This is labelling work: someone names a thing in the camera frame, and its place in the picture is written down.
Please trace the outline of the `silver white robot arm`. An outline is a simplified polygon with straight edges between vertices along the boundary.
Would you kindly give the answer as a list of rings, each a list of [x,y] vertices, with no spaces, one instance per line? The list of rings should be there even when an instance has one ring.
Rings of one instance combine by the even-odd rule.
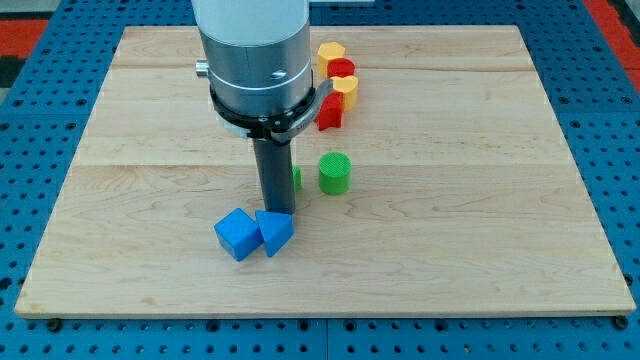
[[[292,214],[295,190],[287,130],[311,101],[307,0],[193,0],[214,108],[252,140],[267,210]]]

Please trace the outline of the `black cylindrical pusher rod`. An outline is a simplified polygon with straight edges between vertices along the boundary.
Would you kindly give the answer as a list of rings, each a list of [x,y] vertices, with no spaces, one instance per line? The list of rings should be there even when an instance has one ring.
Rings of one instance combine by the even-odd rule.
[[[253,146],[265,209],[293,214],[296,203],[290,144],[254,139]]]

